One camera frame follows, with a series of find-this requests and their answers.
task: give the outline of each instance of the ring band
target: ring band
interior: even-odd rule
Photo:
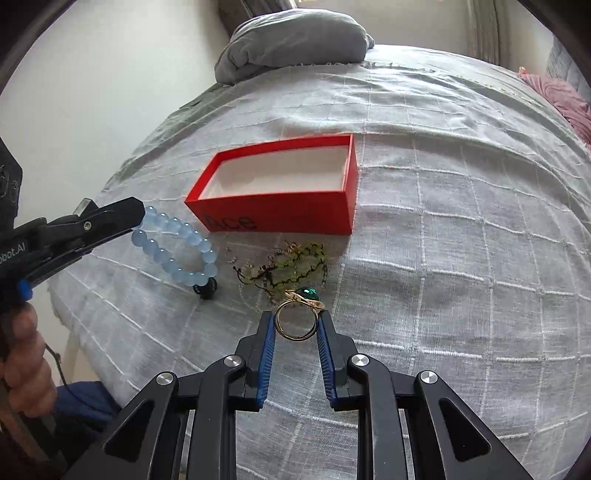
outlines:
[[[288,340],[291,340],[292,342],[303,342],[304,340],[307,340],[308,338],[312,337],[316,333],[316,330],[318,329],[318,313],[321,310],[324,310],[324,304],[319,300],[310,300],[305,297],[302,297],[301,295],[297,294],[294,290],[286,290],[285,295],[287,297],[289,297],[288,300],[286,300],[281,305],[279,305],[277,307],[277,311],[275,312],[275,319],[274,319],[275,330],[277,330],[279,335],[281,335],[283,338],[287,338]],[[314,325],[304,335],[301,335],[301,336],[289,335],[288,333],[285,332],[285,330],[281,326],[281,322],[280,322],[281,311],[283,310],[283,308],[285,306],[287,306],[291,303],[304,304],[314,314]]]

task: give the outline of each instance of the black cord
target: black cord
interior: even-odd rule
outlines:
[[[51,356],[53,357],[53,359],[56,361],[56,366],[57,366],[57,371],[60,373],[60,378],[61,378],[61,383],[64,385],[64,387],[66,388],[66,390],[68,391],[68,393],[74,397],[78,402],[82,403],[83,405],[85,405],[86,407],[88,407],[91,410],[94,410],[95,412],[98,413],[102,413],[103,415],[108,415],[108,416],[112,416],[113,413],[112,412],[108,412],[108,411],[103,411],[99,408],[96,408],[92,405],[90,405],[89,403],[85,402],[84,400],[82,400],[78,395],[76,395],[72,389],[70,388],[70,386],[68,385],[68,382],[66,382],[66,377],[64,376],[64,372],[61,370],[61,365],[60,365],[60,361],[61,361],[61,356],[59,353],[56,353],[52,350],[52,348],[49,345],[45,345],[45,349],[51,354]]]

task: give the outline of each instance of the green gemstone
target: green gemstone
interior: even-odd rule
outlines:
[[[305,299],[320,301],[320,297],[318,296],[318,293],[316,293],[316,290],[313,289],[312,287],[298,288],[295,292],[298,295],[304,297]]]

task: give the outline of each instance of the finger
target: finger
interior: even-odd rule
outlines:
[[[51,368],[43,360],[41,368],[24,385],[13,388],[8,394],[8,401],[16,412],[34,407],[45,393],[54,387],[51,379]]]
[[[17,388],[31,378],[41,366],[45,340],[37,333],[29,342],[18,343],[8,355],[4,365],[4,379],[11,388]]]
[[[12,330],[17,342],[32,339],[37,333],[37,312],[30,303],[25,303],[12,321]]]
[[[24,414],[29,418],[42,417],[47,415],[53,410],[53,405],[56,403],[57,388],[54,385],[43,398],[34,407],[28,408],[24,411]]]

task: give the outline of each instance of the gold ring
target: gold ring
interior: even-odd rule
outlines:
[[[306,296],[311,297],[311,298],[306,298],[306,297],[302,296],[301,293],[307,294]],[[291,340],[293,342],[303,342],[304,340],[307,340],[308,338],[312,337],[316,333],[316,330],[318,329],[318,313],[320,311],[324,310],[324,303],[322,303],[320,300],[316,300],[318,298],[316,291],[313,288],[308,288],[308,287],[299,288],[297,291],[296,290],[286,290],[285,296],[288,297],[288,300],[286,300],[281,305],[279,305],[277,307],[277,311],[275,312],[275,322],[274,322],[275,323],[275,330],[277,330],[279,335],[281,335],[283,338],[287,338],[288,340]],[[281,322],[280,322],[281,311],[283,310],[283,308],[286,305],[289,305],[290,303],[304,304],[314,314],[314,325],[304,335],[301,335],[301,336],[289,335],[288,333],[285,332],[285,330],[281,326]]]

